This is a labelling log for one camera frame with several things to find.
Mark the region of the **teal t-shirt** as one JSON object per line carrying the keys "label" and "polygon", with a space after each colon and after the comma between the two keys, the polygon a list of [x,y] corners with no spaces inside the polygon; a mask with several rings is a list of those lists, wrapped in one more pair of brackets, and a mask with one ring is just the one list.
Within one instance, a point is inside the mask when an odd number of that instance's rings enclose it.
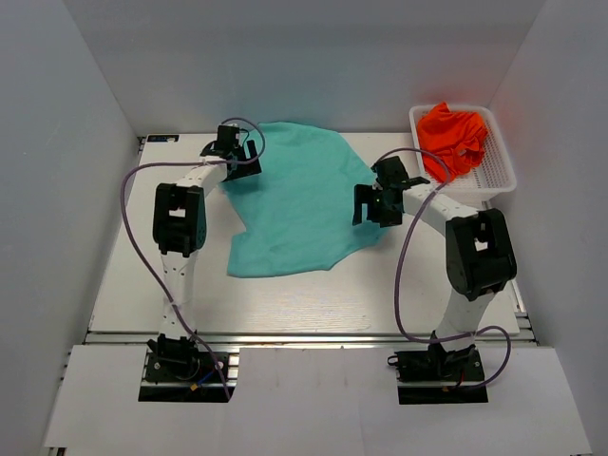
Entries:
{"label": "teal t-shirt", "polygon": [[262,171],[223,185],[244,225],[233,236],[227,272],[237,278],[329,271],[376,245],[386,229],[352,223],[354,187],[374,175],[337,132],[297,123],[264,123]]}

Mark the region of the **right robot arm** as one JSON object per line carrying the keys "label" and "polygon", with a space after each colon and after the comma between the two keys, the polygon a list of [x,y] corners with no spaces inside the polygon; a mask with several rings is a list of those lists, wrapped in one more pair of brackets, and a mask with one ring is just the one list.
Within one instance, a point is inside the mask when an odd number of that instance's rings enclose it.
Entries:
{"label": "right robot arm", "polygon": [[517,263],[503,213],[477,210],[417,178],[413,184],[354,186],[354,225],[371,221],[382,227],[402,223],[414,215],[402,251],[409,247],[418,221],[445,239],[446,275],[451,293],[429,345],[460,352],[474,345],[490,302],[517,273]]}

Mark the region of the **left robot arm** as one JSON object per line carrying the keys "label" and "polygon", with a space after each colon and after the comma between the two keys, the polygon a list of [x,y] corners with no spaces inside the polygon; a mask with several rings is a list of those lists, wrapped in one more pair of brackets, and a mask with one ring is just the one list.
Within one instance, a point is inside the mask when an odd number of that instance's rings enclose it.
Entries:
{"label": "left robot arm", "polygon": [[256,143],[216,140],[184,177],[157,186],[153,239],[161,253],[164,300],[160,334],[180,339],[196,331],[193,314],[195,267],[207,236],[205,199],[223,181],[261,172]]}

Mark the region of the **orange t-shirt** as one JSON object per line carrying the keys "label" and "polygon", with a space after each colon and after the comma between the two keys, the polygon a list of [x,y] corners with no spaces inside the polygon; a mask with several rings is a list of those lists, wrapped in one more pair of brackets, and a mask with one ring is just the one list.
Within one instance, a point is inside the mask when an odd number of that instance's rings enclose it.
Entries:
{"label": "orange t-shirt", "polygon": [[488,129],[479,113],[434,106],[416,125],[426,171],[438,182],[453,181],[481,165]]}

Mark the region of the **white plastic basket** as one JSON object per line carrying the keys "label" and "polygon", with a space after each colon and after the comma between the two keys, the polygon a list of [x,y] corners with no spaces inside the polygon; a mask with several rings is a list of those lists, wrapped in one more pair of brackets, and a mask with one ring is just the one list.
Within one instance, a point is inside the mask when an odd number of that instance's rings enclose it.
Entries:
{"label": "white plastic basket", "polygon": [[[486,201],[501,193],[511,192],[516,188],[517,180],[507,153],[500,129],[493,114],[485,107],[467,104],[447,104],[453,111],[471,111],[479,113],[488,129],[484,143],[485,155],[480,166],[468,174],[450,181],[444,192],[461,202]],[[409,110],[409,122],[413,144],[419,148],[416,125],[435,105],[416,105]],[[425,169],[423,157],[418,159],[423,177],[433,183],[439,183]]]}

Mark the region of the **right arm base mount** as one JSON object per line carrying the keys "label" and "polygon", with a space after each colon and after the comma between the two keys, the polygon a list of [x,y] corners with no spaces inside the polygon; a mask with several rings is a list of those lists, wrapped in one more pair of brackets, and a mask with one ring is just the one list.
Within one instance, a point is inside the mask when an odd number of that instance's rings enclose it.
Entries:
{"label": "right arm base mount", "polygon": [[440,344],[424,351],[396,351],[387,358],[395,368],[400,405],[458,405],[488,402],[479,351],[474,345],[445,351]]}

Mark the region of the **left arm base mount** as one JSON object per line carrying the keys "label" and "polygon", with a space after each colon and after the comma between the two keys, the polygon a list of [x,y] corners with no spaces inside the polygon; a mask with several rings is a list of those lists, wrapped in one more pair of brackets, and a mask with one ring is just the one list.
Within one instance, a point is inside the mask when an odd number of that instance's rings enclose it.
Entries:
{"label": "left arm base mount", "polygon": [[236,388],[231,354],[210,354],[187,337],[161,334],[146,343],[139,401],[142,403],[225,404]]}

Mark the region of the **aluminium table rail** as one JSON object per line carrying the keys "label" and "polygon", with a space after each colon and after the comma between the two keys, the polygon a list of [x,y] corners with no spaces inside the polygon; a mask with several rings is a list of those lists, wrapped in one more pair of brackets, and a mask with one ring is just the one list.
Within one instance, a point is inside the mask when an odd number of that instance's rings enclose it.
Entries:
{"label": "aluminium table rail", "polygon": [[[144,344],[157,336],[146,332],[89,332],[85,337],[87,344]],[[219,334],[208,333],[201,337],[209,345],[287,345],[287,344],[400,344],[407,343],[401,335],[345,335],[345,334]]]}

